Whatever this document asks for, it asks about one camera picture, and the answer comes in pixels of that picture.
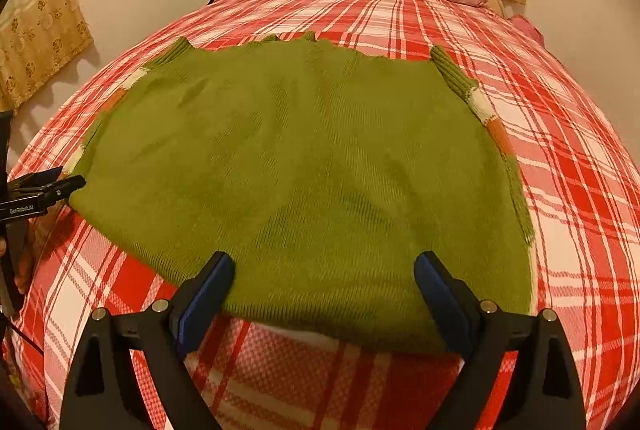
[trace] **green sweater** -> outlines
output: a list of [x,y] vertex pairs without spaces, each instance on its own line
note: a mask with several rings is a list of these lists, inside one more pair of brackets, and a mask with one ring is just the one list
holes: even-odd
[[224,309],[265,324],[441,350],[414,283],[425,250],[479,298],[527,312],[521,185],[449,87],[452,68],[467,78],[446,54],[441,72],[274,39],[216,52],[179,39],[148,63],[92,127],[72,207],[177,285],[226,251]]

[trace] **orange stripe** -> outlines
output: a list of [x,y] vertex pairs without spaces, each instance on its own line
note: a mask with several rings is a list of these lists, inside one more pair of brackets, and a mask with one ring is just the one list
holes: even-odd
[[326,380],[326,386],[324,388],[324,392],[322,393],[322,397],[320,398],[318,410],[316,410],[316,418],[314,419],[314,423],[311,425],[310,430],[318,430],[322,425],[324,414],[326,414],[326,409],[329,406],[331,394],[334,391],[335,380],[338,379],[340,364],[342,363],[342,357],[344,356],[344,349],[346,348],[346,346],[347,345],[344,342],[340,342],[340,344],[338,345],[338,349],[335,351],[334,361],[331,364],[331,371],[329,371],[329,376]]
[[118,87],[113,91],[113,94],[109,96],[104,103],[98,108],[97,113],[104,112],[107,110],[111,110],[113,106],[118,103],[123,96],[127,93],[127,89],[123,89],[122,87]]
[[485,128],[494,139],[494,143],[498,146],[498,150],[500,150],[500,152],[504,155],[514,155],[507,131],[504,129],[504,125],[499,118],[493,118],[492,120],[487,121]]
[[220,406],[220,401],[222,401],[222,397],[224,396],[226,390],[226,384],[229,382],[229,378],[231,377],[231,373],[234,371],[234,367],[236,366],[236,360],[240,355],[240,351],[242,350],[242,344],[244,344],[244,339],[246,338],[247,333],[249,332],[249,327],[251,324],[249,322],[242,322],[242,327],[240,327],[240,332],[238,333],[238,337],[236,338],[236,344],[234,345],[234,350],[231,352],[231,356],[229,357],[229,361],[226,362],[225,372],[222,376],[222,381],[218,385],[218,389],[216,390],[216,397],[213,399],[213,403],[211,405],[211,411],[215,414],[218,411],[218,407]]
[[351,382],[351,389],[349,390],[347,406],[342,414],[340,430],[356,428],[358,424],[360,410],[362,409],[367,387],[369,386],[369,379],[373,371],[373,357],[372,352],[366,352],[364,350],[360,352],[358,364],[356,365],[356,373]]

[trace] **screw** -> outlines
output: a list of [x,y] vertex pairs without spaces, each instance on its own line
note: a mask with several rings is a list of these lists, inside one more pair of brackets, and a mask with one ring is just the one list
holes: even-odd
[[151,304],[151,308],[156,313],[162,313],[162,312],[166,311],[168,307],[169,307],[169,302],[167,300],[165,300],[164,298],[156,300],[155,302],[153,302]]
[[91,313],[91,318],[93,318],[96,322],[99,322],[107,315],[107,309],[104,307],[98,307],[93,313]]
[[480,308],[487,314],[495,313],[498,310],[498,306],[493,300],[482,300]]
[[542,311],[542,317],[547,322],[555,322],[556,320],[558,320],[558,315],[556,314],[555,311],[553,311],[553,309],[544,309]]

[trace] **plaid bedspread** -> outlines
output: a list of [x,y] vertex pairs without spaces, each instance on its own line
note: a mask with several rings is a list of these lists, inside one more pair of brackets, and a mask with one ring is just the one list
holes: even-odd
[[[558,312],[589,428],[603,428],[640,375],[640,176],[562,65],[488,10],[441,0],[222,0],[106,66],[46,124],[12,175],[63,164],[100,105],[178,36],[213,50],[305,30],[391,58],[426,58],[439,44],[480,81],[522,168],[536,230],[532,311]],[[36,228],[42,259],[18,326],[44,357],[15,335],[12,344],[41,416],[46,388],[55,428],[66,372],[92,309],[139,311],[174,288],[67,207]],[[186,365],[223,428],[233,430],[423,429],[460,368],[453,356],[369,352],[223,315]],[[138,352],[134,366],[154,425],[170,428]],[[512,369],[509,356],[480,428],[495,420]]]

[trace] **person's hand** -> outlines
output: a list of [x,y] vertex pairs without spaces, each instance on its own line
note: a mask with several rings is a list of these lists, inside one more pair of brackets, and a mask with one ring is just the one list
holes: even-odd
[[[6,241],[0,237],[0,256],[6,252]],[[17,262],[14,262],[15,285],[20,294],[24,295],[31,285],[31,275],[33,274],[33,255],[30,251],[30,245],[25,244],[24,251]]]

